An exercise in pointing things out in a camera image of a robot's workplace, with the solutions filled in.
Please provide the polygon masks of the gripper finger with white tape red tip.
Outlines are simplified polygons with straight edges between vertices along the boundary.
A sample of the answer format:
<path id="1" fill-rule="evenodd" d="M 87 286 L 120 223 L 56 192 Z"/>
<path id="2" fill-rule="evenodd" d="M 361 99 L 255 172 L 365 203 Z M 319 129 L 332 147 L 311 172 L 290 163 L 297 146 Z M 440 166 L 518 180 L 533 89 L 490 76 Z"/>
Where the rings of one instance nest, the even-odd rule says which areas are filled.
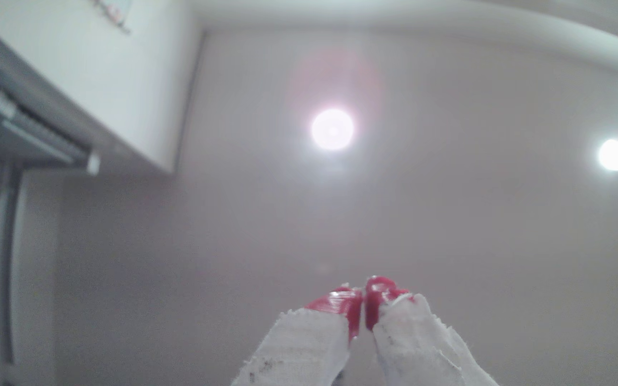
<path id="1" fill-rule="evenodd" d="M 232 385 L 332 385 L 358 336 L 363 291 L 339 286 L 279 318 Z"/>
<path id="2" fill-rule="evenodd" d="M 391 279 L 365 285 L 365 324 L 373 334 L 386 385 L 497 385 L 424 295 Z"/>

